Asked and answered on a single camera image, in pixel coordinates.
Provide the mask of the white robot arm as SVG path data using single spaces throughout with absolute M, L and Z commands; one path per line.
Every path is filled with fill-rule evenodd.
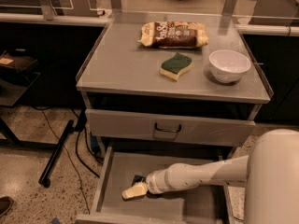
M 195 189 L 201 185 L 243 187 L 244 224 L 299 224 L 299 132 L 277 129 L 261 135 L 250 154 L 203 165 L 175 163 L 154 171 L 122 193 L 125 200 Z

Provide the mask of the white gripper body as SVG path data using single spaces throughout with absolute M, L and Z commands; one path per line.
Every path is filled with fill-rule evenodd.
M 146 177 L 148 191 L 151 194 L 162 194 L 169 191 L 169 186 L 165 181 L 166 170 L 158 170 L 150 173 Z

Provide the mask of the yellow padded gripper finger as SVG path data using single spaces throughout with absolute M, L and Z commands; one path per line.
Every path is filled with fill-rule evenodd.
M 135 197 L 140 197 L 146 195 L 148 192 L 147 184 L 144 182 L 138 182 L 131 186 L 130 188 L 126 189 L 122 193 L 122 198 L 124 200 L 129 200 Z

